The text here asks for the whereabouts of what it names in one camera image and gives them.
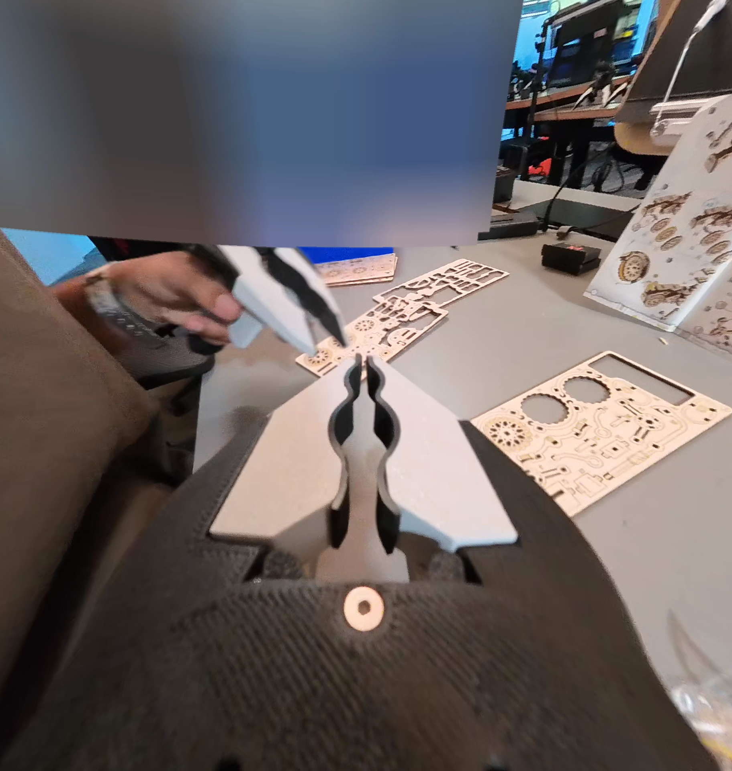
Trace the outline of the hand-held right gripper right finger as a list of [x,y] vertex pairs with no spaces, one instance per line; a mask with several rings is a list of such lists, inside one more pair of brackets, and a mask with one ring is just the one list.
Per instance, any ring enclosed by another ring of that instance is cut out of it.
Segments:
[[366,360],[377,472],[376,526],[387,554],[401,534],[442,550],[513,545],[517,531],[456,415],[389,364]]

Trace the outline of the metal document clip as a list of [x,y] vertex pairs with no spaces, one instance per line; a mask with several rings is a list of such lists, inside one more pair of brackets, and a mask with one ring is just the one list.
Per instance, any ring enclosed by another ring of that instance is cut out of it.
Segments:
[[722,96],[714,96],[705,99],[673,100],[671,95],[694,39],[723,11],[726,5],[727,1],[708,3],[680,53],[663,99],[650,109],[654,121],[649,136],[656,147],[673,148],[695,115],[703,110],[713,111],[716,103],[722,99]]

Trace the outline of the person's left hand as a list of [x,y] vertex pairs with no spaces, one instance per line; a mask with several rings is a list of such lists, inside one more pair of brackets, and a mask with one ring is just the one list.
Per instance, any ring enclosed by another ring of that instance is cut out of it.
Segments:
[[229,327],[243,312],[217,274],[183,251],[117,262],[104,275],[136,314],[184,328],[216,346],[229,343]]

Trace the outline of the stack of wooden sheets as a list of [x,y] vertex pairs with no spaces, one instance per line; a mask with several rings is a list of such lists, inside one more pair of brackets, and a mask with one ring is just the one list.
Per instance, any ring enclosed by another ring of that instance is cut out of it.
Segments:
[[395,253],[369,255],[317,264],[317,270],[329,287],[383,284],[394,279],[398,263]]

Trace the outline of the flat black device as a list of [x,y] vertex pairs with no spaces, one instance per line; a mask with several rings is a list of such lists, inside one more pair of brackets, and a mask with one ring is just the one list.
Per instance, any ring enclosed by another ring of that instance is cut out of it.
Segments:
[[487,240],[506,240],[535,236],[540,228],[540,220],[531,210],[494,215],[491,218]]

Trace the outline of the wooden puzzle sheet with gear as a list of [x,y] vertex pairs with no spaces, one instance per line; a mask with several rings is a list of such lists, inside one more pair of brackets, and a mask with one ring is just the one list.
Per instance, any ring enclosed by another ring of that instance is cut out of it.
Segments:
[[[602,359],[685,393],[673,404]],[[730,417],[732,408],[615,352],[600,352],[472,424],[573,517]]]

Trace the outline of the illustrated instruction booklet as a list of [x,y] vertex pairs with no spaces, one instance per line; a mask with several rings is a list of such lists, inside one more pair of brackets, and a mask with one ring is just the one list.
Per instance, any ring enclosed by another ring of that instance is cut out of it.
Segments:
[[732,356],[732,95],[689,121],[584,296]]

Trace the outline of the grey monitor base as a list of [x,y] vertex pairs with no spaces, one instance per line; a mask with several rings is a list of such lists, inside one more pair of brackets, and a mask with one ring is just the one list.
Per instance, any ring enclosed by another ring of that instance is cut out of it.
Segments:
[[623,234],[638,206],[629,210],[617,210],[573,200],[547,200],[530,204],[522,210],[531,211],[544,229],[564,228],[569,233],[579,233],[615,242]]

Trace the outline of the black box with red label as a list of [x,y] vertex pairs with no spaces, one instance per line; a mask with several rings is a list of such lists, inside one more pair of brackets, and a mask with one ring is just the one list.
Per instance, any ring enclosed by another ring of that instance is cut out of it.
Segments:
[[601,264],[601,249],[585,245],[545,244],[541,265],[552,271],[580,276],[596,270]]

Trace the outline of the black document holder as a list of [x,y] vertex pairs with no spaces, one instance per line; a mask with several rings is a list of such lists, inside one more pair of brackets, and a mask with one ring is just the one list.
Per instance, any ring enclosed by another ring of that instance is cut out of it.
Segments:
[[[637,155],[667,155],[650,137],[651,110],[666,94],[682,49],[708,2],[661,1],[654,37],[615,116],[614,139]],[[669,101],[707,100],[732,93],[732,1],[690,44]]]

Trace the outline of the background computer monitor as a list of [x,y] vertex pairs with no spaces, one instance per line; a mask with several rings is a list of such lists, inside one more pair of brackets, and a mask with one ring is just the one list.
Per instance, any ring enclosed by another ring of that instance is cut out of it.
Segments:
[[611,62],[614,34],[623,9],[623,2],[599,2],[550,17],[550,47],[555,53],[546,77],[549,90],[590,82],[600,62]]

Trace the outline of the wooden puzzle sheet with wheels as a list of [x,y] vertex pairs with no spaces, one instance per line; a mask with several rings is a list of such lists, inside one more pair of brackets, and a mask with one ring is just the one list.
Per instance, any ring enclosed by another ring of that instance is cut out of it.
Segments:
[[346,325],[347,345],[342,346],[334,337],[328,337],[317,345],[313,355],[300,355],[296,363],[322,377],[355,355],[389,361],[447,316],[444,308],[428,300],[392,296]]

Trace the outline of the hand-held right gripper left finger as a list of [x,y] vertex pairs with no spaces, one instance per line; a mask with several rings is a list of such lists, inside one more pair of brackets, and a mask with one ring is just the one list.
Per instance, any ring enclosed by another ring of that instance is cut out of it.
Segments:
[[315,561],[348,533],[344,444],[354,429],[362,357],[355,355],[274,410],[209,528],[211,537]]

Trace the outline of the blue plastic bin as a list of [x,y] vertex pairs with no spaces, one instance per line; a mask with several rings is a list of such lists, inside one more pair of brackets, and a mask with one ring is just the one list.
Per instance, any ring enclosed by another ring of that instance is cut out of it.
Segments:
[[314,265],[394,254],[393,247],[299,247],[299,251]]

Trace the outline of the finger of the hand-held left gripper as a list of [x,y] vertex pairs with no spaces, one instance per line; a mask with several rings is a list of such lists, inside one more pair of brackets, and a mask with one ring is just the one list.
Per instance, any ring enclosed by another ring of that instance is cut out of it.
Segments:
[[246,349],[268,328],[298,352],[313,355],[316,343],[301,300],[270,274],[258,248],[229,246],[229,264],[236,271],[232,295],[243,309],[229,326],[231,344]]
[[290,291],[298,305],[315,319],[328,334],[346,348],[349,344],[346,324],[329,287],[308,258],[294,247],[270,247],[268,272]]

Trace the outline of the person's left forearm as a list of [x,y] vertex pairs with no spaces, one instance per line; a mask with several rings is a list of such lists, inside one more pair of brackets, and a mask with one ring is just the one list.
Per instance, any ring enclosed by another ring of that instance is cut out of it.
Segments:
[[54,284],[51,294],[62,308],[85,327],[101,320],[105,306],[105,295],[111,298],[110,285],[106,283],[110,264],[66,281]]

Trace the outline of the clear plastic bag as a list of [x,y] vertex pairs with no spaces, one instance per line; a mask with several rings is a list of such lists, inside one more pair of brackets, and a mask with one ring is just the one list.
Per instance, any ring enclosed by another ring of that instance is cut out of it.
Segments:
[[669,611],[667,629],[681,673],[670,698],[713,756],[718,769],[732,770],[732,669],[722,669]]

